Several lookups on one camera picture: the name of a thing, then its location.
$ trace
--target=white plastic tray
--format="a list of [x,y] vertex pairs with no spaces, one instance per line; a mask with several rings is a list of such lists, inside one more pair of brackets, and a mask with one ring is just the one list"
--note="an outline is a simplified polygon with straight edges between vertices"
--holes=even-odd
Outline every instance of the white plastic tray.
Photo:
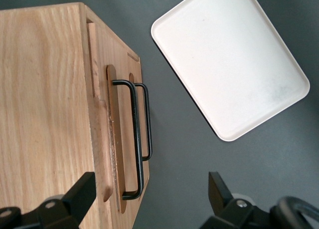
[[184,0],[152,37],[215,133],[233,141],[310,84],[256,0]]

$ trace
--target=wood edge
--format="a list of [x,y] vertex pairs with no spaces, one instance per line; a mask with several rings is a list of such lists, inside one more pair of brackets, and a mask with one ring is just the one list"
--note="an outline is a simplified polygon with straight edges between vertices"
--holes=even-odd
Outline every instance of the wood edge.
[[85,6],[86,11],[86,19],[88,22],[94,22],[106,32],[112,36],[112,38],[116,39],[121,46],[127,49],[129,56],[134,59],[136,62],[140,61],[140,57],[130,48],[128,47],[87,5]]
[[97,201],[98,201],[98,214],[100,219],[100,228],[113,228],[112,215],[108,213],[110,211],[110,202],[104,202],[105,190],[103,188],[103,180],[105,179],[104,165],[97,163],[101,158],[102,143],[102,129],[99,121],[99,98],[94,97],[93,91],[93,79],[92,79],[92,65],[90,60],[89,50],[89,37],[87,29],[86,9],[83,3],[76,3],[79,10],[79,22],[81,28],[82,50],[83,50],[83,63],[85,72],[85,82],[87,91],[87,103],[89,111],[90,129],[91,129],[91,141],[93,149],[94,170],[96,174],[96,189],[97,189]]
[[57,7],[69,7],[69,6],[78,6],[83,4],[81,2],[71,2],[71,3],[59,3],[59,4],[49,4],[49,5],[39,5],[39,6],[31,6],[31,7],[22,7],[22,8],[8,8],[0,10],[1,13],[13,12],[13,11],[29,11],[29,10],[38,10],[38,9],[46,9],[46,8],[57,8]]

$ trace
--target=wooden board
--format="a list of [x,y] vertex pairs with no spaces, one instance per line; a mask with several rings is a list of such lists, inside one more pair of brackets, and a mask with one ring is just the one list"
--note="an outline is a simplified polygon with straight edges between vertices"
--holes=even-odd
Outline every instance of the wooden board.
[[[26,213],[94,171],[79,13],[0,12],[0,207]],[[100,221],[95,201],[81,227]]]
[[[82,3],[0,11],[0,32],[0,207],[28,212],[94,171],[97,199],[80,227],[132,228],[143,196],[118,210],[105,69],[113,64],[118,77],[141,82],[139,57]],[[133,191],[129,93],[118,92],[125,187]],[[146,155],[143,116],[141,133]],[[148,162],[144,178],[146,186]]]

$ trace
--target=black metal handle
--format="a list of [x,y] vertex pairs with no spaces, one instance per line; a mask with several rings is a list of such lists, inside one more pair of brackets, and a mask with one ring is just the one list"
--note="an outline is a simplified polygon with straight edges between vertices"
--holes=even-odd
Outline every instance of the black metal handle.
[[149,91],[146,85],[143,83],[135,83],[135,86],[141,87],[144,93],[145,120],[146,120],[146,131],[147,131],[147,137],[148,137],[148,155],[143,157],[143,161],[148,161],[153,154]]
[[313,229],[304,215],[319,222],[319,209],[295,197],[281,198],[270,214],[285,229]]
[[144,187],[144,174],[143,174],[143,159],[142,159],[142,142],[141,142],[141,129],[140,117],[138,108],[137,91],[135,85],[123,79],[113,80],[113,85],[125,85],[130,89],[131,94],[131,108],[133,119],[133,132],[134,132],[134,145],[135,145],[135,160],[138,175],[138,189],[133,192],[124,192],[122,195],[123,200],[133,200],[141,196]]

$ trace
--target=gray table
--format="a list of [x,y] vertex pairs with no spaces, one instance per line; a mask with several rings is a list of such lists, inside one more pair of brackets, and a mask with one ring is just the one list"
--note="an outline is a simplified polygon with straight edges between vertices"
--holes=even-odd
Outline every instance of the gray table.
[[212,215],[208,172],[264,210],[291,195],[319,207],[319,0],[258,0],[310,80],[308,96],[234,142],[217,138],[152,40],[182,0],[0,0],[0,8],[82,1],[140,57],[154,155],[136,229],[199,228]]

